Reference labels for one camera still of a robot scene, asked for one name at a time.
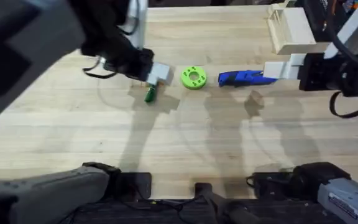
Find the cable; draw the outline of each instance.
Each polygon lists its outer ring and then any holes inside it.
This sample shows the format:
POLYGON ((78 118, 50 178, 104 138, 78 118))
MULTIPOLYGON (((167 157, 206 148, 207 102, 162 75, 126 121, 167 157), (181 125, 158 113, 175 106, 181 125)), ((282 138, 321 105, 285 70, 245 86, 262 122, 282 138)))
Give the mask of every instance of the cable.
POLYGON ((252 176, 249 176, 249 177, 246 178, 246 182, 247 182, 248 187, 254 189, 254 188, 255 188, 255 185, 254 185, 254 184, 251 184, 251 183, 249 182, 249 180, 254 181, 254 176, 252 175, 252 176))
POLYGON ((136 0, 136 18, 135 18, 135 24, 134 24, 134 28, 128 32, 128 31, 125 31, 119 27, 117 27, 123 34, 125 35, 132 35, 136 32, 137 28, 139 27, 139 17, 140 17, 140 2, 139 0, 136 0))
POLYGON ((336 0, 329 1, 326 17, 326 30, 331 38, 331 41, 335 47, 343 54, 348 60, 358 65, 358 56, 354 55, 342 42, 339 40, 336 31, 334 30, 334 14, 331 12, 334 10, 334 3, 336 0))
POLYGON ((101 59, 102 59, 102 57, 99 56, 96 63, 92 67, 83 68, 82 71, 85 73, 85 75, 87 75, 89 77, 93 77, 93 78, 100 78, 100 79, 108 79, 108 78, 111 78, 111 77, 117 75, 117 72, 113 72, 109 75, 97 75, 97 74, 89 73, 88 71, 95 69, 100 64, 101 59))
POLYGON ((329 100, 329 110, 330 112, 335 115, 335 116, 338 116, 340 118, 344 118, 344 119, 349 119, 349 118, 355 118, 358 116, 358 110, 355 111, 355 112, 352 112, 352 113, 348 113, 348 114, 344 114, 344 115, 339 115, 337 112, 336 112, 336 108, 335 108, 335 102, 336 102, 336 99, 338 98, 339 94, 341 92, 336 92, 332 95, 331 99, 329 100))

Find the blue object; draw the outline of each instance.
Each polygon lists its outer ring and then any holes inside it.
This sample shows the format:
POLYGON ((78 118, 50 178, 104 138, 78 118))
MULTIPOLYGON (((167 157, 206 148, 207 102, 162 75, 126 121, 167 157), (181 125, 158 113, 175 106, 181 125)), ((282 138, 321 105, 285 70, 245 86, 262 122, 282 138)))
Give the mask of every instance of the blue object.
POLYGON ((276 78, 265 78, 263 71, 246 70, 220 73, 218 77, 219 87, 222 86, 249 86, 268 85, 277 81, 276 78))

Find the wooden table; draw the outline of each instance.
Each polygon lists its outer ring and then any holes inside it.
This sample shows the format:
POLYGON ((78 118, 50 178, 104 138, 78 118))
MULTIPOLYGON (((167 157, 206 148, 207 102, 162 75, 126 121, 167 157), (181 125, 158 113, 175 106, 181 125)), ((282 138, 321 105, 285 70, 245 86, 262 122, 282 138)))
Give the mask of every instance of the wooden table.
MULTIPOLYGON (((98 161, 151 172, 154 198, 190 198, 211 182, 228 197, 251 197, 244 177, 329 161, 358 181, 358 118, 328 110, 332 92, 302 92, 297 81, 218 88, 217 75, 262 69, 272 53, 265 6, 149 10, 147 46, 175 81, 147 106, 147 88, 124 76, 82 74, 78 52, 41 76, 0 115, 0 179, 49 174, 98 161), (208 84, 187 90, 181 71, 202 66, 208 84)), ((340 99, 339 111, 358 109, 340 99)))

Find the green ring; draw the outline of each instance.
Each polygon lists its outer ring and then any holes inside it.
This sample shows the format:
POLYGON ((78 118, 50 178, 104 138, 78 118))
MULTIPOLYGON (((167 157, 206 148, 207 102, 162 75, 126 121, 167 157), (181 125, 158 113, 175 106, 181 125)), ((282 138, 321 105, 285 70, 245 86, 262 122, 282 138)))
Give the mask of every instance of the green ring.
POLYGON ((181 82, 188 89, 199 90, 200 88, 202 88, 206 84, 205 71, 200 67, 190 66, 190 67, 184 69, 184 71, 182 71, 182 73, 181 73, 181 82), (193 73, 193 72, 198 74, 198 78, 196 80, 192 80, 190 78, 190 74, 193 73))

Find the green object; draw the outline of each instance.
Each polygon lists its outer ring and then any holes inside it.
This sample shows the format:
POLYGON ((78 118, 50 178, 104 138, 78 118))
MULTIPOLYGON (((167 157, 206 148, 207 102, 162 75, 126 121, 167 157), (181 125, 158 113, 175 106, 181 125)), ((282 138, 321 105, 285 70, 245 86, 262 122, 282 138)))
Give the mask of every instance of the green object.
POLYGON ((188 89, 199 90, 206 84, 205 71, 197 66, 188 67, 181 73, 181 82, 188 89))
POLYGON ((149 88, 149 91, 147 92, 146 98, 144 101, 146 103, 152 103, 155 101, 155 98, 157 97, 157 85, 152 85, 149 88))

